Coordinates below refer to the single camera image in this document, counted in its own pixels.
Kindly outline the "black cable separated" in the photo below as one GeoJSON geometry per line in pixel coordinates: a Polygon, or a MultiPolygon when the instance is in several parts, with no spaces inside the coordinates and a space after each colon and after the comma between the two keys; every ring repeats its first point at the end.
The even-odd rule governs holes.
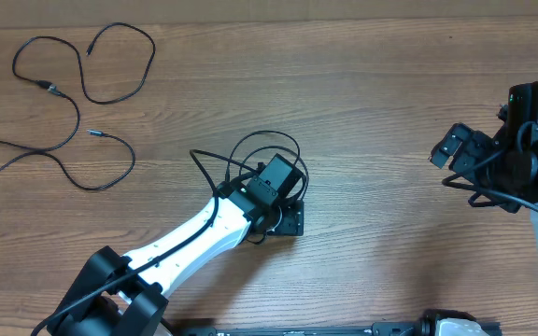
{"type": "Polygon", "coordinates": [[[34,85],[37,85],[37,87],[39,87],[41,89],[49,91],[50,87],[53,85],[53,83],[51,81],[44,80],[44,79],[32,79],[32,78],[29,78],[29,77],[22,76],[17,71],[17,65],[18,65],[18,60],[19,60],[19,58],[21,56],[21,53],[30,44],[32,44],[33,42],[36,42],[37,40],[41,40],[41,39],[43,39],[43,40],[51,40],[51,41],[58,42],[60,44],[66,45],[67,47],[69,47],[71,50],[73,50],[75,52],[77,62],[78,62],[78,73],[79,73],[79,77],[80,77],[80,86],[81,86],[83,95],[85,96],[85,98],[88,101],[90,101],[91,103],[96,104],[96,105],[114,105],[114,104],[117,104],[119,102],[126,101],[126,100],[130,99],[131,97],[133,97],[134,95],[136,95],[137,93],[139,93],[142,90],[144,84],[146,83],[146,80],[147,80],[147,77],[148,77],[148,74],[149,74],[149,70],[150,70],[150,68],[152,66],[153,60],[154,60],[154,58],[156,56],[157,47],[156,47],[156,43],[155,43],[154,39],[146,31],[144,31],[144,30],[142,30],[142,29],[140,29],[140,28],[138,28],[136,26],[133,26],[132,24],[126,23],[126,22],[116,21],[116,22],[111,22],[111,23],[107,24],[106,26],[101,28],[96,33],[96,35],[92,39],[92,42],[89,44],[89,46],[87,47],[87,49],[85,51],[85,55],[87,57],[92,55],[92,52],[93,52],[94,47],[95,47],[95,45],[97,43],[97,40],[101,37],[101,35],[104,34],[107,30],[112,29],[114,27],[125,27],[127,29],[130,29],[130,30],[133,30],[135,32],[138,32],[139,34],[144,36],[149,41],[149,43],[151,44],[151,53],[150,53],[147,65],[146,65],[146,67],[144,69],[143,75],[141,77],[141,80],[138,83],[138,86],[133,91],[130,91],[129,93],[126,93],[126,94],[124,94],[124,95],[122,95],[120,97],[113,98],[111,100],[106,100],[106,101],[95,100],[95,99],[91,98],[91,96],[88,94],[88,91],[87,91],[82,57],[81,57],[78,49],[72,43],[68,42],[67,40],[59,38],[57,36],[52,36],[52,35],[37,35],[37,36],[33,36],[33,37],[29,38],[28,40],[26,40],[22,45],[20,45],[19,48],[17,49],[16,53],[14,54],[14,56],[12,58],[12,61],[11,61],[12,75],[14,77],[16,77],[17,79],[32,83],[34,85]]]}

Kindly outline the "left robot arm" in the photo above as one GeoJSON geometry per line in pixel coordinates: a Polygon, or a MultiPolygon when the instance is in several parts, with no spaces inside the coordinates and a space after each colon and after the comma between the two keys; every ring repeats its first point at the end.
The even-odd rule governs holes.
{"type": "Polygon", "coordinates": [[[309,182],[302,159],[276,154],[267,165],[212,188],[205,207],[157,241],[119,255],[92,254],[55,312],[39,325],[51,335],[166,335],[171,294],[219,254],[250,235],[300,236],[309,182]]]}

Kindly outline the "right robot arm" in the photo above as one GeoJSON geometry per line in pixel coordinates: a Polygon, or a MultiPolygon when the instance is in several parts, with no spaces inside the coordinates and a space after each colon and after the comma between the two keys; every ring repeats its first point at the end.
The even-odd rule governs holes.
{"type": "Polygon", "coordinates": [[[498,117],[494,136],[453,124],[429,160],[451,171],[444,186],[471,192],[473,208],[530,209],[538,253],[538,81],[511,87],[498,117]]]}

